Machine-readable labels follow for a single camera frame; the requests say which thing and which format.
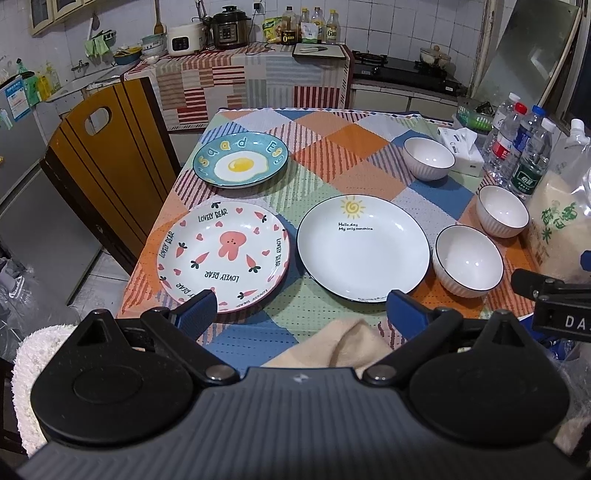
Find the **white bowl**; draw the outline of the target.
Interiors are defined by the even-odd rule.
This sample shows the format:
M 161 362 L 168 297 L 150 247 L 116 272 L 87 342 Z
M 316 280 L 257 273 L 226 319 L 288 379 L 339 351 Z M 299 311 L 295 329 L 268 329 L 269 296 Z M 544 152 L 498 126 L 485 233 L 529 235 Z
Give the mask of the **white bowl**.
M 422 137 L 408 138 L 403 156 L 411 173 L 425 182 L 443 179 L 456 164 L 454 154 L 446 146 Z
M 497 246 L 479 230 L 465 225 L 452 225 L 438 234 L 432 261 L 443 287 L 467 299 L 486 296 L 504 275 Z
M 485 232 L 500 239 L 516 237 L 530 222 L 530 214 L 522 201 L 498 186 L 481 188 L 476 209 Z

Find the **pink rabbit carrot plate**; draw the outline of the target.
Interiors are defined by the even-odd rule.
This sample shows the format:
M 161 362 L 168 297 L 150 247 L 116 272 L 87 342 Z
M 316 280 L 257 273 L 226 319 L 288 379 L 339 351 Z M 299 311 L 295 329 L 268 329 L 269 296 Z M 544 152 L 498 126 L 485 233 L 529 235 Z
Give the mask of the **pink rabbit carrot plate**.
M 262 206 L 242 201 L 201 204 L 166 231 L 156 256 L 163 290 L 184 303 L 204 290 L 228 314 L 269 296 L 287 274 L 290 236 Z

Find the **white sun plate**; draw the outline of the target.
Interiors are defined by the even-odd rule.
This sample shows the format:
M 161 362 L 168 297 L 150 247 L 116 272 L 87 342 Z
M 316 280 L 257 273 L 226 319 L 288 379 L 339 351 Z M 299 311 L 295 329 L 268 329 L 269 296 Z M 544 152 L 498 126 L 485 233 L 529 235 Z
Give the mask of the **white sun plate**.
M 383 303 L 393 290 L 412 292 L 431 259 L 419 223 L 369 195 L 332 197 L 311 208 L 297 228 L 297 252 L 318 284 L 363 303 Z

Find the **teal fried egg plate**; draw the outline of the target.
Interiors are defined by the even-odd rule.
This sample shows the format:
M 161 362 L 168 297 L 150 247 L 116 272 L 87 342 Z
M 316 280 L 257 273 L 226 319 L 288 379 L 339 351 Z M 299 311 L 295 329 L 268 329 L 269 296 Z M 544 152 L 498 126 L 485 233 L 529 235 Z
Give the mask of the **teal fried egg plate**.
M 290 159 L 287 145 L 273 135 L 242 132 L 206 143 L 193 157 L 192 168 L 205 183 L 224 189 L 263 183 Z

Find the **clear rice bag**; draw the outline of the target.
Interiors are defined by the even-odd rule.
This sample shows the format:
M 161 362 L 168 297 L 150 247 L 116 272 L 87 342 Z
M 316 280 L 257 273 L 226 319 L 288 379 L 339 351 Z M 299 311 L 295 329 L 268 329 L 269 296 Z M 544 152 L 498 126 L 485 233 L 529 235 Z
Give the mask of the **clear rice bag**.
M 549 169 L 528 202 L 526 242 L 539 273 L 567 283 L 590 282 L 590 137 L 573 119 Z

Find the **colourful checked tablecloth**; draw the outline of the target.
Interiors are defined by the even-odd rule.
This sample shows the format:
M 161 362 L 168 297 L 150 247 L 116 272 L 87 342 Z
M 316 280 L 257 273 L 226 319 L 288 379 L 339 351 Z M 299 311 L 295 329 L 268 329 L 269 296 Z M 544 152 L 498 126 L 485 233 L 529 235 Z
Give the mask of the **colourful checked tablecloth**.
M 238 198 L 273 211 L 290 232 L 290 267 L 286 279 L 262 302 L 216 322 L 198 340 L 216 356 L 242 370 L 259 366 L 297 342 L 303 342 L 329 321 L 363 318 L 392 348 L 404 343 L 386 319 L 383 304 L 360 304 L 339 299 L 315 283 L 297 258 L 297 227 L 304 214 L 341 194 L 379 197 L 411 214 L 424 229 L 430 245 L 453 224 L 481 229 L 476 213 L 477 192 L 492 180 L 452 172 L 440 183 L 415 179 L 404 164 L 402 145 L 408 137 L 435 138 L 437 124 L 419 114 L 383 114 L 353 110 L 253 109 L 222 110 L 214 115 L 170 190 L 139 256 L 122 298 L 119 318 L 133 318 L 151 308 L 175 308 L 159 283 L 156 250 L 169 227 L 201 203 Z M 252 188 L 219 190 L 197 177 L 192 158 L 201 145 L 228 133 L 260 131 L 286 143 L 287 169 L 269 182 Z M 522 237 L 494 239 L 505 265 L 504 279 L 485 299 L 451 295 L 433 268 L 413 292 L 431 308 L 451 306 L 469 318 L 487 318 L 495 309 L 529 315 L 533 303 L 516 296 L 510 276 L 516 268 L 533 269 Z

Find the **red label water bottle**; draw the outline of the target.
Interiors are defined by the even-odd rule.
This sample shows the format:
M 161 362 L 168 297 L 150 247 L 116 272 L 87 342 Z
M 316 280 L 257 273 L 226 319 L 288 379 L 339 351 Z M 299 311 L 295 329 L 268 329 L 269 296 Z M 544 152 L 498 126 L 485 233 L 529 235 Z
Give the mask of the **red label water bottle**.
M 513 142 L 516 139 L 522 117 L 527 113 L 527 107 L 517 101 L 495 127 L 496 133 L 492 137 L 488 148 L 486 166 L 487 172 L 498 185 L 506 182 L 506 170 L 512 154 Z

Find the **white tissue pack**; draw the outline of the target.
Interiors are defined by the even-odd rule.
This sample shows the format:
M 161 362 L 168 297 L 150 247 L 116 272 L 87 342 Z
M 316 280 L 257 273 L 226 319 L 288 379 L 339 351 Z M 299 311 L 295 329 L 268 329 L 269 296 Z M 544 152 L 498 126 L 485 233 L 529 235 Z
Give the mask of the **white tissue pack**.
M 455 157 L 452 170 L 464 175 L 479 177 L 484 170 L 484 159 L 476 145 L 478 135 L 468 128 L 438 128 L 438 140 Z

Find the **silver refrigerator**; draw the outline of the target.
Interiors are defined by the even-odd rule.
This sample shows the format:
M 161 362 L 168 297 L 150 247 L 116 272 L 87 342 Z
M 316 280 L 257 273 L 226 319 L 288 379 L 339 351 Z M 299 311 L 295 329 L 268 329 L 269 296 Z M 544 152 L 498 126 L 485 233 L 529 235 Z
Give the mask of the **silver refrigerator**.
M 41 169 L 46 149 L 14 76 L 1 85 L 1 251 L 68 304 L 100 246 Z

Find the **blue label water bottle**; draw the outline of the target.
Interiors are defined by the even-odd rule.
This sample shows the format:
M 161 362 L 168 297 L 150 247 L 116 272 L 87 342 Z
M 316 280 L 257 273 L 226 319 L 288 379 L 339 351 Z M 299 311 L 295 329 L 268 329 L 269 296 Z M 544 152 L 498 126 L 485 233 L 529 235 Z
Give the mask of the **blue label water bottle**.
M 531 111 L 521 119 L 512 146 L 512 153 L 516 158 L 521 157 L 527 141 L 531 138 L 534 130 L 541 126 L 545 116 L 545 110 L 539 105 L 534 105 Z

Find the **yellow wooden chair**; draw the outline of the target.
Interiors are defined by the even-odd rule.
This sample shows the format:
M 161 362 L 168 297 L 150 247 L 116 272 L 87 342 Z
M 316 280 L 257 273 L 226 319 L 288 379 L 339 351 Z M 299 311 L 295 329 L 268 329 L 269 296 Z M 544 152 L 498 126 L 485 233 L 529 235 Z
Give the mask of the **yellow wooden chair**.
M 147 78 L 105 87 L 76 105 L 53 133 L 41 167 L 126 272 L 181 170 Z

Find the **clear far water bottle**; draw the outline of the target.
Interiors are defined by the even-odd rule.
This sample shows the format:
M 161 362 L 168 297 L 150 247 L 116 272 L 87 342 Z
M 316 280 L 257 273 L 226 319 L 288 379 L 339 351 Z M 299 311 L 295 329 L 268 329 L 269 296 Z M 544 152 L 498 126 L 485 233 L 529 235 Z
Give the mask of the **clear far water bottle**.
M 506 117 L 514 110 L 514 106 L 521 100 L 521 97 L 513 92 L 511 92 L 507 99 L 497 108 L 496 113 L 493 117 L 492 121 L 492 129 L 489 132 L 484 146 L 481 153 L 483 154 L 483 158 L 486 158 L 492 148 L 493 142 L 497 137 L 497 134 L 500 131 L 502 123 L 506 119 Z

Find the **white rice cooker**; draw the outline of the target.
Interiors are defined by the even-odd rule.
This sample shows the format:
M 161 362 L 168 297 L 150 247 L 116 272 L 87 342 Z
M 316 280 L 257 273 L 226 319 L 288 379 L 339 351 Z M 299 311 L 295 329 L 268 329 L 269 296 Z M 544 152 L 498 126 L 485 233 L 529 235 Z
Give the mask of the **white rice cooker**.
M 170 56 L 191 55 L 205 46 L 204 26 L 201 22 L 171 27 L 167 32 L 167 52 Z

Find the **black pressure cooker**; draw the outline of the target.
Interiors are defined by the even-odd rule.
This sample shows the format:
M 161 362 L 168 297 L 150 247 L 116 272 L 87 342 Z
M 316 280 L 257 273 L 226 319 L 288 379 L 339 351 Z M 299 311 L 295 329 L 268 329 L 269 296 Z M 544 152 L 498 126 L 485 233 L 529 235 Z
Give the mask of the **black pressure cooker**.
M 213 46 L 228 50 L 249 45 L 249 17 L 235 5 L 226 5 L 222 11 L 207 17 L 205 25 L 211 31 Z

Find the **cooking oil bottle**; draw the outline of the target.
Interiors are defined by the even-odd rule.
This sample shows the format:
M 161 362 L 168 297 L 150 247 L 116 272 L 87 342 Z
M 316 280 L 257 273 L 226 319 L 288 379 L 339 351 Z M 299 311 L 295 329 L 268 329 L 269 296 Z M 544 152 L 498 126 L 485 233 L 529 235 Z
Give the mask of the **cooking oil bottle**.
M 280 43 L 283 45 L 294 45 L 297 43 L 297 16 L 294 7 L 287 5 L 281 16 Z

